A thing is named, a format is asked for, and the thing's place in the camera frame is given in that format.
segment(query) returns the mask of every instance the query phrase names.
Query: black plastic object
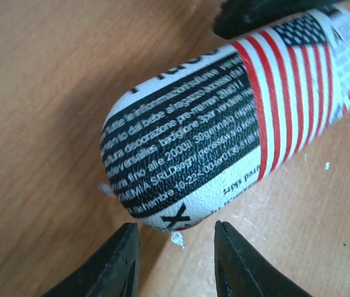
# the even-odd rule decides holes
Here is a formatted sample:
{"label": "black plastic object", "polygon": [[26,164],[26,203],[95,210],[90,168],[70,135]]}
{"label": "black plastic object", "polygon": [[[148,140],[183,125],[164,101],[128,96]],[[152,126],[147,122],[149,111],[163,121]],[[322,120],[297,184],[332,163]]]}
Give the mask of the black plastic object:
{"label": "black plastic object", "polygon": [[218,297],[311,297],[227,222],[215,225],[215,277]]}
{"label": "black plastic object", "polygon": [[231,39],[289,15],[342,2],[342,0],[225,0],[213,31]]}
{"label": "black plastic object", "polygon": [[44,297],[137,297],[139,233],[122,225],[82,266]]}

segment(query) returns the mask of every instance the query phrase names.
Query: cylindrical object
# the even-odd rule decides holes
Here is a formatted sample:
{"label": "cylindrical object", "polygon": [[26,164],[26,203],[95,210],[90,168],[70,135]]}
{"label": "cylindrical object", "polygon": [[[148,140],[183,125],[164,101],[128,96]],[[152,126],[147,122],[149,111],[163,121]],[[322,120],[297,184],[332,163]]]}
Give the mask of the cylindrical object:
{"label": "cylindrical object", "polygon": [[101,157],[129,213],[183,230],[350,109],[350,13],[314,9],[158,75],[110,111]]}

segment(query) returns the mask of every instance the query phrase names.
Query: blue canton with stars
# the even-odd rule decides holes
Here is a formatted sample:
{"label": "blue canton with stars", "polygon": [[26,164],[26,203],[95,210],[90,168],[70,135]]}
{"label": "blue canton with stars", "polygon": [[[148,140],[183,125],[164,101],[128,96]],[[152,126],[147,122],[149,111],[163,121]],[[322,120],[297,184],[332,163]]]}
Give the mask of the blue canton with stars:
{"label": "blue canton with stars", "polygon": [[309,14],[273,27],[273,29],[287,46],[305,46],[328,42],[321,25]]}

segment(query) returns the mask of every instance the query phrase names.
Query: american flag print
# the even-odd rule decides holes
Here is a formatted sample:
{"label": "american flag print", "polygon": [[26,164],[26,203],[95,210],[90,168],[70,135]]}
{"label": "american flag print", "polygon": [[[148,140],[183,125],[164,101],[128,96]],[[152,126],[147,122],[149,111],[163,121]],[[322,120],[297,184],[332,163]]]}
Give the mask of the american flag print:
{"label": "american flag print", "polygon": [[254,92],[258,181],[320,136],[335,115],[330,45],[310,14],[235,41]]}

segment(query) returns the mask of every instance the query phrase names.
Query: wooden table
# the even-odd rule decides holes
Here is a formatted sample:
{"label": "wooden table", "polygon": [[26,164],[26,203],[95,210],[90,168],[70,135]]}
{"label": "wooden table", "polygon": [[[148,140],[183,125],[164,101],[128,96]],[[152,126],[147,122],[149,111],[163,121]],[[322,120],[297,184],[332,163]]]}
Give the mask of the wooden table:
{"label": "wooden table", "polygon": [[[0,0],[0,297],[41,295],[134,222],[97,188],[103,121],[131,87],[226,43],[218,6]],[[185,231],[186,252],[141,225],[140,296],[216,296],[217,220],[312,295],[350,296],[350,114]]]}

